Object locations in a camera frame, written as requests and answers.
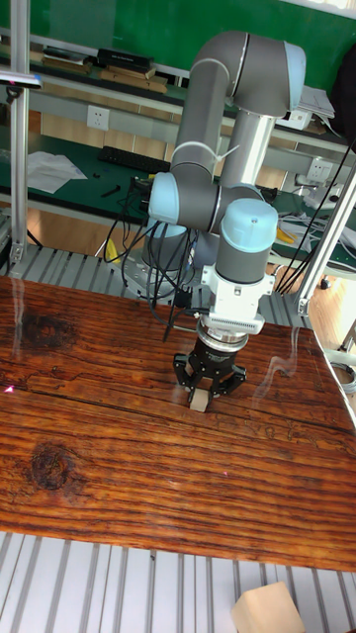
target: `wall socket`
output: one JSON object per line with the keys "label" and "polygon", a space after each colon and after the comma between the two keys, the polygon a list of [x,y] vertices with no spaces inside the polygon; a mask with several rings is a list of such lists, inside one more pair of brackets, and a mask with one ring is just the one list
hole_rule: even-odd
{"label": "wall socket", "polygon": [[96,130],[104,130],[104,132],[107,132],[109,129],[109,115],[110,110],[107,110],[106,108],[88,106],[88,128],[95,128]]}
{"label": "wall socket", "polygon": [[311,166],[307,174],[307,179],[310,182],[324,183],[330,175],[332,163],[327,160],[321,160],[321,158],[314,158],[311,161]]}

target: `wooden block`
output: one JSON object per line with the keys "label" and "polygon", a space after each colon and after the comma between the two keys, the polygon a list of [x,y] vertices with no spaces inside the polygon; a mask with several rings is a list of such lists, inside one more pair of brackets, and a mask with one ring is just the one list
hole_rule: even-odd
{"label": "wooden block", "polygon": [[306,628],[284,583],[242,594],[232,612],[238,633],[305,633]]}

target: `wood grain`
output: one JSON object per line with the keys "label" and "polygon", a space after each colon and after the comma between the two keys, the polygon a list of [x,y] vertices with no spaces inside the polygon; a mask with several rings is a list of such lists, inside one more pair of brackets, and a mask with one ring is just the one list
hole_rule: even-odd
{"label": "wood grain", "polygon": [[198,413],[195,335],[163,344],[144,302],[0,278],[0,303],[1,530],[355,571],[356,433],[312,331],[266,325]]}

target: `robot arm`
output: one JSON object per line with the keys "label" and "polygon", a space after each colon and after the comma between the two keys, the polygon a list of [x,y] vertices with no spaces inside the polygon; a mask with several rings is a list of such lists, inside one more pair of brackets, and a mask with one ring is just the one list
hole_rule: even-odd
{"label": "robot arm", "polygon": [[[240,32],[207,42],[194,60],[171,170],[155,179],[156,220],[220,232],[229,203],[259,199],[254,185],[275,121],[299,104],[301,48]],[[220,185],[212,183],[225,101],[238,108]]]}
{"label": "robot arm", "polygon": [[[213,380],[211,397],[242,382],[241,373],[233,379],[234,355],[263,326],[258,302],[273,289],[265,268],[278,217],[254,184],[276,119],[299,104],[305,71],[301,48],[235,31],[207,42],[194,60],[171,169],[156,175],[149,203],[154,220],[220,236],[217,262],[202,274],[211,302],[187,359],[193,374],[175,359],[179,382],[192,395],[203,374]],[[225,101],[238,111],[215,184]],[[219,386],[214,377],[222,366]]]}

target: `keyboard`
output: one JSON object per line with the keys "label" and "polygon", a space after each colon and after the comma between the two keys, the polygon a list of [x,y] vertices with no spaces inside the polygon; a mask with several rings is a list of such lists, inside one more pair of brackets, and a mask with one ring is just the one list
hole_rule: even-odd
{"label": "keyboard", "polygon": [[311,633],[356,622],[356,574],[0,532],[0,633],[236,633],[249,589],[284,581]]}
{"label": "keyboard", "polygon": [[169,171],[170,169],[170,163],[166,160],[134,154],[131,151],[124,151],[108,145],[104,145],[103,149],[100,150],[98,160],[129,167],[135,171],[145,171],[148,174],[156,174],[158,171]]}

